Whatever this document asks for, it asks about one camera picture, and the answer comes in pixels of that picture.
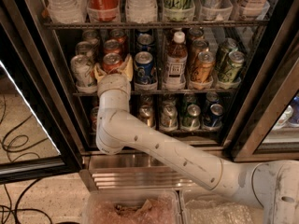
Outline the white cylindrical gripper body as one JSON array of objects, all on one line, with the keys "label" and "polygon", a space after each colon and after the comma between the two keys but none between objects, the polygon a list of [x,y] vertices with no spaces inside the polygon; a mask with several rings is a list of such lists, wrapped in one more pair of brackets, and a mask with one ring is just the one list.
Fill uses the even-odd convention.
[{"label": "white cylindrical gripper body", "polygon": [[120,90],[126,94],[131,93],[131,84],[127,77],[121,74],[104,76],[97,84],[97,95],[101,96],[106,91]]}]

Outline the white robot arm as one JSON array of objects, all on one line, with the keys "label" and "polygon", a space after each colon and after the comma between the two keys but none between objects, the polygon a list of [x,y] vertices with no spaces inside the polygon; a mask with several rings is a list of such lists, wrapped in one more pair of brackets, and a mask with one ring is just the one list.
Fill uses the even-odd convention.
[{"label": "white robot arm", "polygon": [[115,155],[132,147],[231,202],[261,207],[263,224],[299,224],[299,161],[234,163],[153,130],[130,114],[123,73],[95,71],[100,108],[96,145]]}]

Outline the yellow-white gripper finger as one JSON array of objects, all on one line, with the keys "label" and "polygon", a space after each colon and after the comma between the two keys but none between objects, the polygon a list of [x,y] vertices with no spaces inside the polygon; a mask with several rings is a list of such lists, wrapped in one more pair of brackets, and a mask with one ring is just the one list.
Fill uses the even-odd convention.
[{"label": "yellow-white gripper finger", "polygon": [[101,69],[100,63],[96,63],[94,65],[93,71],[94,77],[98,82],[100,82],[107,75],[107,73]]},{"label": "yellow-white gripper finger", "polygon": [[134,68],[133,68],[133,58],[131,54],[128,54],[124,62],[121,64],[121,74],[127,77],[129,81],[133,80]]}]

